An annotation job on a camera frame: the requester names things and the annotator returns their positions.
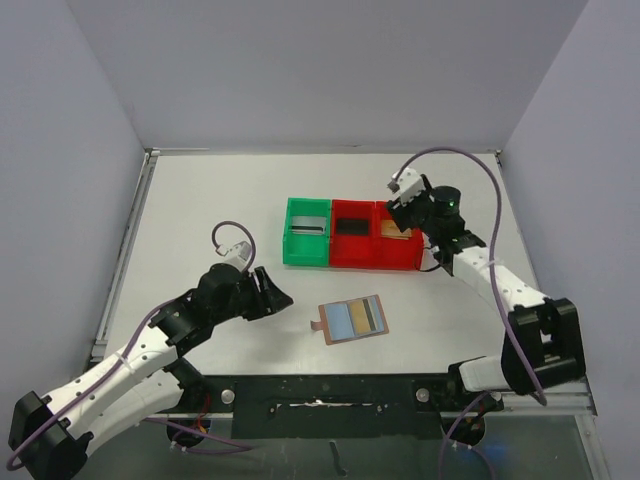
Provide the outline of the gold credit card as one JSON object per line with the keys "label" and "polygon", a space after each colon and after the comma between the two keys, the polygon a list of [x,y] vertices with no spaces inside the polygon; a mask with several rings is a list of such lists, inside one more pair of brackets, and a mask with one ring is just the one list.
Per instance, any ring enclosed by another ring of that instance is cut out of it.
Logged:
{"label": "gold credit card", "polygon": [[359,299],[349,302],[348,310],[354,333],[357,336],[369,334],[375,330],[375,320],[372,316],[367,299]]}

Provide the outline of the brown leather card holder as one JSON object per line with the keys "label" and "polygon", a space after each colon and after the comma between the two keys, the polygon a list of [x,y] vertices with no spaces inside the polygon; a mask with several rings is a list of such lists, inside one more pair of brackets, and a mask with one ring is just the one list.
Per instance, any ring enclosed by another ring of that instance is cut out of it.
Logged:
{"label": "brown leather card holder", "polygon": [[326,345],[341,344],[389,333],[378,295],[343,300],[318,306],[319,318],[310,322],[321,332]]}

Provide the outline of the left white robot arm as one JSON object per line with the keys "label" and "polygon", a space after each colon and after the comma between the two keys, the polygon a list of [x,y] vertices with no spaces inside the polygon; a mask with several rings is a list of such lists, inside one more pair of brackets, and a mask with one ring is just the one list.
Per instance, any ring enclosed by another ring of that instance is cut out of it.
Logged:
{"label": "left white robot arm", "polygon": [[71,479],[105,442],[176,407],[204,378],[185,355],[219,324],[276,314],[293,300],[266,270],[215,264],[198,285],[153,309],[128,343],[68,384],[15,405],[6,467],[35,479]]}

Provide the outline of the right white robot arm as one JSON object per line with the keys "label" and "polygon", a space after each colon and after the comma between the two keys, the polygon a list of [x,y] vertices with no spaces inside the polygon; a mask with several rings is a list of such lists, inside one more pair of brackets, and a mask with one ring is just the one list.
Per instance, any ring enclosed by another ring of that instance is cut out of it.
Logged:
{"label": "right white robot arm", "polygon": [[393,197],[386,209],[398,229],[425,234],[441,268],[494,307],[503,323],[499,355],[455,365],[466,391],[533,395],[585,377],[577,307],[527,285],[499,264],[486,243],[467,229],[458,189],[423,182],[409,188],[392,182],[389,188]]}

